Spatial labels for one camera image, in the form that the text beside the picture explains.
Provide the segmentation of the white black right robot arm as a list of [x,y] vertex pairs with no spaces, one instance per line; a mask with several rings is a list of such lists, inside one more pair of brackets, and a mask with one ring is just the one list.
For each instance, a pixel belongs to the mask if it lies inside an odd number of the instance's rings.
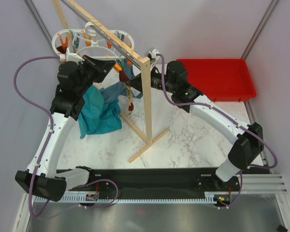
[[216,106],[205,94],[188,83],[188,71],[180,61],[171,61],[168,70],[151,66],[151,87],[163,91],[166,100],[188,114],[207,122],[232,145],[225,161],[211,178],[212,187],[225,189],[229,180],[245,170],[264,149],[262,126],[248,124]]

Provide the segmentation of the white round clip hanger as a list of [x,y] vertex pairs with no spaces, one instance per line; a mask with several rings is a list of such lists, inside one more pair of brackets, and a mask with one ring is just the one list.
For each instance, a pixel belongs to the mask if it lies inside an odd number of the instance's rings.
[[[71,32],[80,34],[80,43],[79,48],[76,49],[72,44]],[[91,46],[87,47],[85,44],[85,39],[83,33],[92,36]],[[109,42],[107,42],[102,36],[100,36],[94,29],[89,26],[89,23],[85,25],[84,29],[63,29],[57,32],[52,38],[52,48],[57,56],[59,53],[57,47],[61,46],[59,37],[57,34],[60,34],[65,40],[65,37],[69,38],[68,48],[71,53],[76,53],[80,57],[87,55],[94,59],[99,60],[121,60],[126,59],[122,54],[120,54]]]

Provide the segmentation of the teal cloth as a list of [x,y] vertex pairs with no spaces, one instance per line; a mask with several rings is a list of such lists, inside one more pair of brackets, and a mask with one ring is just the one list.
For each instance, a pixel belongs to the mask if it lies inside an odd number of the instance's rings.
[[80,138],[100,135],[122,129],[118,96],[111,96],[105,89],[91,86],[83,96],[85,104],[78,117]]

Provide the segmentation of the orange clothespin holding cloth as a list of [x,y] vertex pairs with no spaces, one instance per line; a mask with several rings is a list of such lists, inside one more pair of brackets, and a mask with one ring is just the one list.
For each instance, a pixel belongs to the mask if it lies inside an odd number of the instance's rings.
[[113,68],[114,68],[114,70],[116,71],[116,72],[121,72],[122,71],[122,67],[120,66],[120,65],[118,65],[118,64],[115,64],[114,66],[113,66]]

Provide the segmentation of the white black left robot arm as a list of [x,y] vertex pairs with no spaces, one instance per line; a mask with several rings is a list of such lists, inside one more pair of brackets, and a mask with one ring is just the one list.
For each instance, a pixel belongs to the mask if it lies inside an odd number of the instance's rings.
[[57,166],[65,141],[85,104],[84,94],[93,83],[101,83],[115,64],[114,60],[86,55],[79,62],[60,64],[55,97],[49,110],[42,109],[49,117],[43,139],[26,170],[15,175],[16,182],[30,198],[58,202],[66,191],[75,187],[92,190],[96,186],[91,168],[77,166],[60,173]]

